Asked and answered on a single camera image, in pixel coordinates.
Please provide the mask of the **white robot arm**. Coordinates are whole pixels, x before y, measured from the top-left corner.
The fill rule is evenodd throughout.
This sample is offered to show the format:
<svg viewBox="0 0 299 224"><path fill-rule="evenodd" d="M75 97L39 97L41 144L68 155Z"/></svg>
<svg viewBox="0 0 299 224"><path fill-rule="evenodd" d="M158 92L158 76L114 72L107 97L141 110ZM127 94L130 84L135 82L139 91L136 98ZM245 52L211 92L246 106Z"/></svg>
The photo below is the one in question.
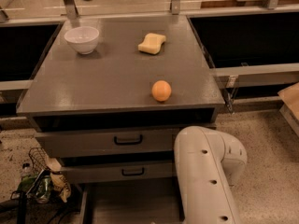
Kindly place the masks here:
<svg viewBox="0 0 299 224"><path fill-rule="evenodd" d="M234 136L199 126L181 130L174 144L183 224L242 224L231 192L247 164Z"/></svg>

